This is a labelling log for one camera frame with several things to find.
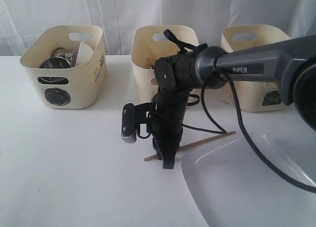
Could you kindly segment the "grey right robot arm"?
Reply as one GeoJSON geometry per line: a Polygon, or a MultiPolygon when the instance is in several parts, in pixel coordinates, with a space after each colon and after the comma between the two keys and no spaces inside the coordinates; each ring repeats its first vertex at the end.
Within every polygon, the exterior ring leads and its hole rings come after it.
{"type": "Polygon", "coordinates": [[[302,119],[316,126],[316,38],[307,36],[226,52],[217,46],[179,41],[180,51],[154,64],[158,91],[150,111],[153,146],[163,168],[172,169],[183,133],[192,89],[219,89],[236,81],[273,82],[281,101],[294,104],[302,119]]]}

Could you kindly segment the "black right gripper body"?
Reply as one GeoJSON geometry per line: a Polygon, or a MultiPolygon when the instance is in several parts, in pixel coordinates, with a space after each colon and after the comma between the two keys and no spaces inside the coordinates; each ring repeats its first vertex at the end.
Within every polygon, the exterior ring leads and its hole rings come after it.
{"type": "Polygon", "coordinates": [[[182,122],[190,92],[191,89],[164,92],[159,88],[152,98],[150,124],[158,160],[175,158],[182,139],[182,122]]]}

